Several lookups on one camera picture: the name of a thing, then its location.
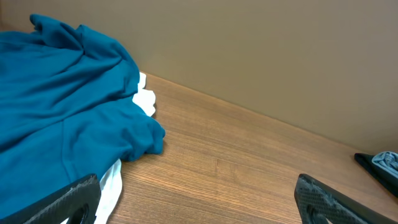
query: teal fabric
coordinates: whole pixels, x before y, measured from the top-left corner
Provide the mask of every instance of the teal fabric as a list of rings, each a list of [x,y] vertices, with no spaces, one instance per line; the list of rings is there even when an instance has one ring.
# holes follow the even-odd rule
[[[31,15],[0,33],[0,218],[117,159],[162,152],[165,131],[132,102],[139,70],[114,39]]]

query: white cloth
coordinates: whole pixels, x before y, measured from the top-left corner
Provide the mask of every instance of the white cloth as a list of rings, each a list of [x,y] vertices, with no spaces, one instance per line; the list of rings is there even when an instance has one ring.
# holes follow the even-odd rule
[[[147,76],[144,73],[139,73],[138,92],[132,97],[132,102],[141,107],[146,115],[152,116],[155,113],[154,105],[156,97],[153,91],[144,89],[146,78]],[[97,212],[95,213],[96,220],[94,224],[105,224],[118,202],[123,185],[120,174],[121,167],[122,163],[120,159],[118,159],[99,181],[101,199],[99,200]]]

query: wooden surface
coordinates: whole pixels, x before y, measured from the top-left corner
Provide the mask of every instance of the wooden surface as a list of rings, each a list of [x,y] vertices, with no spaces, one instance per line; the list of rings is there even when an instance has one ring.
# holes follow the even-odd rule
[[[164,153],[123,163],[109,223],[301,223],[300,173],[398,220],[397,200],[355,163],[357,149],[151,75],[147,89]]]

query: beige wall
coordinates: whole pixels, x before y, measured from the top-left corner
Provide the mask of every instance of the beige wall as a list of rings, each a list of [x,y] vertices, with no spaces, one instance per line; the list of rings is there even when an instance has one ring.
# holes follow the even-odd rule
[[[369,152],[398,149],[398,1],[3,0],[117,38],[140,69]]]

